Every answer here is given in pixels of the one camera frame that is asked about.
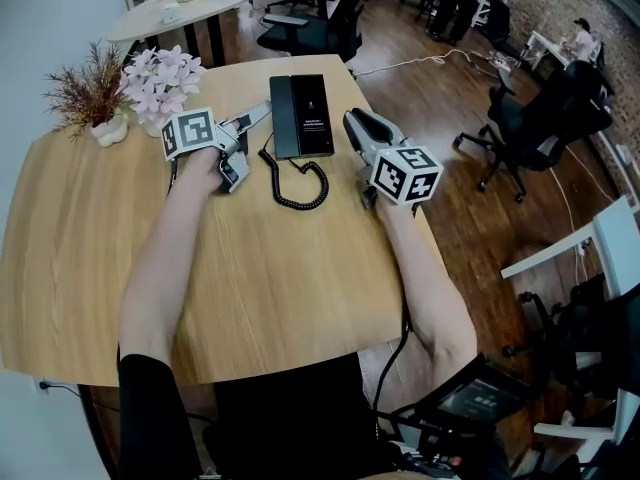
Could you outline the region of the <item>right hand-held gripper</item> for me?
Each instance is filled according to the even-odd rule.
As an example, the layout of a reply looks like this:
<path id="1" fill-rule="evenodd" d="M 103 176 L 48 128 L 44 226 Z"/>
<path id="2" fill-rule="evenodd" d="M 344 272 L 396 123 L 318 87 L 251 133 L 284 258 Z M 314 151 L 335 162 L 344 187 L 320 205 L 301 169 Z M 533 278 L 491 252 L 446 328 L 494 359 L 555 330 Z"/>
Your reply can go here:
<path id="1" fill-rule="evenodd" d="M 365 162 L 359 186 L 367 210 L 374 208 L 378 195 L 412 207 L 432 197 L 444 168 L 426 146 L 414 144 L 393 122 L 367 109 L 347 111 L 343 126 Z"/>

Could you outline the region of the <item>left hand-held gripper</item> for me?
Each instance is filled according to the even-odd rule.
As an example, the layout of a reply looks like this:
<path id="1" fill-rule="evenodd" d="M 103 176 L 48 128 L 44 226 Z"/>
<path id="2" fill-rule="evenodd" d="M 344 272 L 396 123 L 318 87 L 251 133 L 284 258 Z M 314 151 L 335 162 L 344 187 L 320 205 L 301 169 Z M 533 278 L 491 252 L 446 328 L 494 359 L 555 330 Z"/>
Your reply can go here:
<path id="1" fill-rule="evenodd" d="M 262 134 L 271 126 L 269 99 L 221 123 L 214 120 L 210 108 L 172 115 L 161 128 L 165 160 L 170 164 L 171 191 L 178 172 L 178 158 L 204 148 L 219 154 L 217 169 L 222 177 L 221 191 L 233 193 L 249 174 L 246 134 Z"/>

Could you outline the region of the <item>black telephone handset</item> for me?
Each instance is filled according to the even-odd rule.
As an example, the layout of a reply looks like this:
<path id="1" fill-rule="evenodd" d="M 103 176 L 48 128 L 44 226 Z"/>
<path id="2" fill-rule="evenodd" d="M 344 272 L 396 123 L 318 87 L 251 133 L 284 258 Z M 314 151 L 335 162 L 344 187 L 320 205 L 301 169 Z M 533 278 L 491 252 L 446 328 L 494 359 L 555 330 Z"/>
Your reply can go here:
<path id="1" fill-rule="evenodd" d="M 290 76 L 269 79 L 275 154 L 278 160 L 300 155 L 294 89 Z"/>

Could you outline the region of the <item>person's right forearm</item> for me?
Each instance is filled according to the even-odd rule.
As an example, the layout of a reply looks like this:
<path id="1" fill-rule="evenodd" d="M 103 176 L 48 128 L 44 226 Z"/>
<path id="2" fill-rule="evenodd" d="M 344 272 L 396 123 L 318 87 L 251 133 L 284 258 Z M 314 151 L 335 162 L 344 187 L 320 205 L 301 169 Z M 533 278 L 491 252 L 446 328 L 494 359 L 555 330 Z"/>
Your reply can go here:
<path id="1" fill-rule="evenodd" d="M 414 333 L 432 360 L 434 376 L 449 379 L 477 355 L 477 336 L 467 306 L 407 206 L 380 196 L 376 212 L 402 277 Z"/>

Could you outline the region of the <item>person's left forearm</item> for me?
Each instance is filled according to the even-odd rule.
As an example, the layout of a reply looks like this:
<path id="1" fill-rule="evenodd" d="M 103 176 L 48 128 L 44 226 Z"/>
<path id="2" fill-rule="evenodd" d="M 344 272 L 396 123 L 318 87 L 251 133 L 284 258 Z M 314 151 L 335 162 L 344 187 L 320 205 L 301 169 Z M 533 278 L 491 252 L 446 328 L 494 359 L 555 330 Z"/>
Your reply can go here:
<path id="1" fill-rule="evenodd" d="M 210 196 L 193 193 L 180 180 L 181 175 L 166 198 L 124 290 L 119 319 L 122 357 L 142 355 L 171 364 L 200 220 Z"/>

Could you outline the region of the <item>person's left hand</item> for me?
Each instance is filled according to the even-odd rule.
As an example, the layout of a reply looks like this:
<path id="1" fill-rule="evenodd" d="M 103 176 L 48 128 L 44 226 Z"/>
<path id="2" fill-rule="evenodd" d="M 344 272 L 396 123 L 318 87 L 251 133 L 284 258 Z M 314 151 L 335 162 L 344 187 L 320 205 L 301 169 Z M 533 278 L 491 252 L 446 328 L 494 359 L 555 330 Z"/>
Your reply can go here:
<path id="1" fill-rule="evenodd" d="M 219 164 L 220 151 L 217 148 L 206 147 L 192 152 L 180 180 L 185 181 L 193 193 L 214 193 L 222 184 Z"/>

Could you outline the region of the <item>pink flower bouquet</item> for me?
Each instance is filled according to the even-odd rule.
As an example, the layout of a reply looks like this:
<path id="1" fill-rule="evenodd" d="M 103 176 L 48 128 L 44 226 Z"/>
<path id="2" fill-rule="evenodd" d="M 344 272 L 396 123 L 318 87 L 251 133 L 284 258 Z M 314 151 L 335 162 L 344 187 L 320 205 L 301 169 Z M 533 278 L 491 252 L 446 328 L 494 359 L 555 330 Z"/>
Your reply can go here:
<path id="1" fill-rule="evenodd" d="M 200 57 L 183 52 L 179 45 L 146 49 L 123 68 L 116 94 L 129 103 L 141 125 L 159 129 L 199 92 L 206 71 Z"/>

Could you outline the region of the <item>clear glass vase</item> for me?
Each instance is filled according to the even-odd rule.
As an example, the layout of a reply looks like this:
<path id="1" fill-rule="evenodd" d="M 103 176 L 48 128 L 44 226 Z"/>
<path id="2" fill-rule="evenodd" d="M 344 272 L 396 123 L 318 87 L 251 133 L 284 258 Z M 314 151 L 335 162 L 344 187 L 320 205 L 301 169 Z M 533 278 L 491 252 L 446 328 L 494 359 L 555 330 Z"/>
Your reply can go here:
<path id="1" fill-rule="evenodd" d="M 161 136 L 161 129 L 166 119 L 162 116 L 153 117 L 151 115 L 140 115 L 139 123 L 143 127 L 144 131 L 151 137 L 159 138 Z"/>

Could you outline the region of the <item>white oval table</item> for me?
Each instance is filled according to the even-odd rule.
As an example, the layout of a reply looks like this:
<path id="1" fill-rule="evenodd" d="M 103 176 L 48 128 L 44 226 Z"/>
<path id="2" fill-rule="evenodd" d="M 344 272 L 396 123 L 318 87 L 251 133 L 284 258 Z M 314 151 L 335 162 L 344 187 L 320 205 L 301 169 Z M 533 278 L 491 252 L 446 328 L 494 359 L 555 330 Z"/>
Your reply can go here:
<path id="1" fill-rule="evenodd" d="M 249 0 L 192 0 L 178 3 L 177 0 L 147 0 L 121 15 L 111 27 L 106 40 L 110 43 L 146 41 L 151 47 L 158 47 L 158 35 L 183 28 L 188 52 L 199 57 L 199 48 L 194 24 L 205 21 L 213 59 L 212 67 L 226 64 L 224 42 L 219 16 L 239 7 Z M 171 23 L 163 21 L 166 5 L 176 4 L 178 17 Z"/>

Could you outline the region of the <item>white knobby vase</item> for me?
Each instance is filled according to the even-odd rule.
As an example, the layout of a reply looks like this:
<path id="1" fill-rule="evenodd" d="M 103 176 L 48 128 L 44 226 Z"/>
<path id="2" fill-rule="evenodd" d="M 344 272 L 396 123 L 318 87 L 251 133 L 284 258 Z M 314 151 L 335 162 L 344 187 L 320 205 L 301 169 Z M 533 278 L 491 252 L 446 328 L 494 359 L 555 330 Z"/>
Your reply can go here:
<path id="1" fill-rule="evenodd" d="M 118 112 L 109 121 L 90 129 L 91 135 L 102 148 L 123 141 L 128 133 L 129 116 Z"/>

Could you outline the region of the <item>brown dried plant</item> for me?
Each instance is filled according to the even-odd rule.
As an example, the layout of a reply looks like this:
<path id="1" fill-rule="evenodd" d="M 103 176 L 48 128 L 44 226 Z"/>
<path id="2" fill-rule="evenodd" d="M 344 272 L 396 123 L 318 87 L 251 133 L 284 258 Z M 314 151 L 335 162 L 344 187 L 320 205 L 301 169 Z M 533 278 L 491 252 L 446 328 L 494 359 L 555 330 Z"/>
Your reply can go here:
<path id="1" fill-rule="evenodd" d="M 43 96 L 49 100 L 48 111 L 59 117 L 52 131 L 71 129 L 75 139 L 87 128 L 110 121 L 124 102 L 119 89 L 122 69 L 122 52 L 116 44 L 102 47 L 91 42 L 83 65 L 46 74 L 50 86 Z"/>

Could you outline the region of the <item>white desk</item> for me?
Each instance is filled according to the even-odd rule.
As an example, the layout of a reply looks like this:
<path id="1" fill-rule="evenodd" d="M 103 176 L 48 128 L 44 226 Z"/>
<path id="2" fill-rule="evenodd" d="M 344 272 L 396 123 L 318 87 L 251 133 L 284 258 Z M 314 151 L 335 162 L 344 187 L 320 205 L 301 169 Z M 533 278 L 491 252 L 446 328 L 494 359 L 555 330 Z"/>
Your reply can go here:
<path id="1" fill-rule="evenodd" d="M 568 46 L 556 43 L 537 31 L 531 33 L 526 42 L 526 49 L 528 54 L 526 59 L 532 71 L 538 68 L 541 60 L 547 55 L 554 57 L 564 67 L 577 59 Z"/>

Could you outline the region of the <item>light blue top table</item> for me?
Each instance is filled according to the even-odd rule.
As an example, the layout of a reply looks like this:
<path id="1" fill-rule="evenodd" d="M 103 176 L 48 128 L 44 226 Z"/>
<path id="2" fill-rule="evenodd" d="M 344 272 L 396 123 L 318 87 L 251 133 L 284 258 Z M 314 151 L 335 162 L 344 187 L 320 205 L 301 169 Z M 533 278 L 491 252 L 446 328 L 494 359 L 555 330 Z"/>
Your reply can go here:
<path id="1" fill-rule="evenodd" d="M 593 220 L 537 252 L 500 271 L 510 278 L 590 240 L 595 246 L 609 294 L 618 297 L 640 285 L 640 229 L 627 199 L 621 197 Z"/>

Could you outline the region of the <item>black screen device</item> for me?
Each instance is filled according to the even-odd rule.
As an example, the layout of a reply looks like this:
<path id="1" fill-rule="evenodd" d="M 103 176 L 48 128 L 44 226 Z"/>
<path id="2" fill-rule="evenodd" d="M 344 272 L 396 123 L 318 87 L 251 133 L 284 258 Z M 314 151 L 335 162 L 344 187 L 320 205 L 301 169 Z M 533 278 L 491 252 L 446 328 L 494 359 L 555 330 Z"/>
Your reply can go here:
<path id="1" fill-rule="evenodd" d="M 415 406 L 420 419 L 455 428 L 485 428 L 519 412 L 531 387 L 479 354 Z"/>

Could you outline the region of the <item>black waist rig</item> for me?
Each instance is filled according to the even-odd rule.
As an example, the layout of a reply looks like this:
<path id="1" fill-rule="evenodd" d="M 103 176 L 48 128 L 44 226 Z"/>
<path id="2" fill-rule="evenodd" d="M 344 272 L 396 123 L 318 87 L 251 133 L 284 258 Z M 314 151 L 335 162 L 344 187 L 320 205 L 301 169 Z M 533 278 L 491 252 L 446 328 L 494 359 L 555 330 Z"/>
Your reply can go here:
<path id="1" fill-rule="evenodd" d="M 513 480 L 503 441 L 493 427 L 479 433 L 406 425 L 398 414 L 392 432 L 377 428 L 382 464 L 393 472 L 434 480 Z"/>

